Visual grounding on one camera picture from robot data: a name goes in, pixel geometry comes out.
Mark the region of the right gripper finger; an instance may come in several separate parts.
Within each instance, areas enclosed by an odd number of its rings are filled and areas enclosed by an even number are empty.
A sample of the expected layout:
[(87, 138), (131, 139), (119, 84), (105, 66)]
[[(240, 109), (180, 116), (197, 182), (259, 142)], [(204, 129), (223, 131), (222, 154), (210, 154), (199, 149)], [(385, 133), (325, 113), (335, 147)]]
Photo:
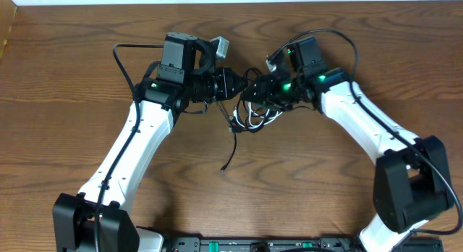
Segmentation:
[(267, 82), (268, 82), (268, 79), (266, 77), (258, 77), (249, 84), (249, 86), (243, 91), (243, 94), (245, 95), (266, 95)]
[(241, 99), (248, 102), (259, 102), (259, 95), (256, 90), (247, 89), (242, 92)]

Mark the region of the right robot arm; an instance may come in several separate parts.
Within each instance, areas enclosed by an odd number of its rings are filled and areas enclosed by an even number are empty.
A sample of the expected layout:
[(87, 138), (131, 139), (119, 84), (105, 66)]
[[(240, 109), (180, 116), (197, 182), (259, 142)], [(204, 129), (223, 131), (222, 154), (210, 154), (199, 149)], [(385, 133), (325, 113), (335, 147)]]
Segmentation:
[(444, 144), (398, 125), (361, 91), (353, 75), (330, 69), (314, 37), (291, 40), (267, 58), (269, 74), (257, 77), (243, 100), (268, 113), (313, 105), (343, 127), (375, 165), (376, 214), (358, 236), (363, 251), (394, 251), (424, 224), (462, 204), (451, 184)]

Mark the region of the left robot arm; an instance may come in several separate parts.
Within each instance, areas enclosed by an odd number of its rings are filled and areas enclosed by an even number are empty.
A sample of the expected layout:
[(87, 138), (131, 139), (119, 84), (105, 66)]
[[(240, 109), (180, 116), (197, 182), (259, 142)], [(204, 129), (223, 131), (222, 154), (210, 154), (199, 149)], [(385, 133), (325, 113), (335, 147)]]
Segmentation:
[(191, 102), (205, 106), (234, 98), (248, 82), (223, 61), (229, 41), (166, 34), (161, 60), (142, 80), (127, 83), (133, 102), (118, 138), (77, 194), (62, 193), (52, 215), (58, 251), (165, 251), (165, 237), (130, 218), (140, 182), (162, 141)]

